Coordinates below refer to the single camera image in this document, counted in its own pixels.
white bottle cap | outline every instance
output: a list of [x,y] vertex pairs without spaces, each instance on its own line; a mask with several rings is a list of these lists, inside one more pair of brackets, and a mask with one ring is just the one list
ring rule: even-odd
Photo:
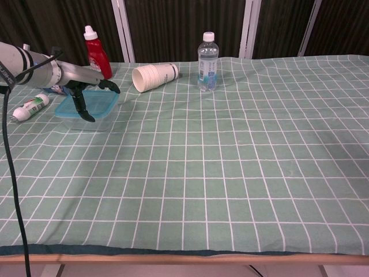
[[92,29],[90,25],[85,26],[85,33],[83,34],[85,40],[97,39],[97,33]]
[[13,111],[13,118],[15,118],[18,121],[25,121],[27,120],[31,114],[29,111],[27,111],[25,108],[18,107]]
[[40,94],[37,94],[36,97],[39,97],[42,99],[42,101],[44,102],[45,106],[48,105],[49,103],[49,98],[47,97],[47,95],[43,94],[43,93],[40,93]]
[[202,39],[205,42],[213,42],[214,41],[214,33],[213,32],[205,32],[202,36]]

stacked paper cups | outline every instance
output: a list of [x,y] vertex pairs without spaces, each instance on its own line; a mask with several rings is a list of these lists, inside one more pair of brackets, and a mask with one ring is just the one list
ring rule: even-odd
[[178,78],[178,68],[173,63],[145,65],[132,71],[133,84],[139,92],[148,91]]

plastic bottle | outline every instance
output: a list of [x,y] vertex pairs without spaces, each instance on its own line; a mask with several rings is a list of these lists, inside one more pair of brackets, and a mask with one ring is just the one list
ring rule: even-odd
[[214,33],[205,32],[204,42],[198,47],[198,86],[202,91],[214,91],[217,85],[218,45],[214,42]]
[[105,79],[110,79],[112,76],[111,67],[108,56],[106,55],[100,39],[97,38],[97,33],[90,25],[85,26],[83,34],[86,40],[88,51],[88,60],[93,70],[99,71],[104,75]]
[[49,101],[49,98],[45,94],[37,94],[35,98],[25,102],[21,107],[16,108],[10,118],[16,121],[25,121],[48,105]]

label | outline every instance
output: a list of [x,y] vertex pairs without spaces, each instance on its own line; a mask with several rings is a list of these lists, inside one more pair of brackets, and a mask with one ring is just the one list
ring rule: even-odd
[[95,71],[98,71],[98,72],[101,72],[101,69],[100,69],[99,65],[97,64],[97,62],[95,61],[95,59],[92,58],[92,57],[89,57],[88,59],[90,61],[91,69],[93,69]]
[[22,108],[25,108],[31,115],[35,114],[45,106],[42,98],[36,97],[30,101],[25,102]]
[[198,81],[209,90],[217,84],[217,60],[198,59]]

green checkered tablecloth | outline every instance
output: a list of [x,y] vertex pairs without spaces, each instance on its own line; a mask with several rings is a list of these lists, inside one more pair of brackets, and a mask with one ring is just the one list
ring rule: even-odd
[[[108,133],[67,130],[58,95],[9,123],[32,251],[369,254],[369,57],[221,58],[214,93],[196,62],[176,64],[176,81],[141,94],[138,64],[113,65]],[[16,87],[10,112],[37,93]],[[9,175],[1,147],[2,254],[21,244]]]

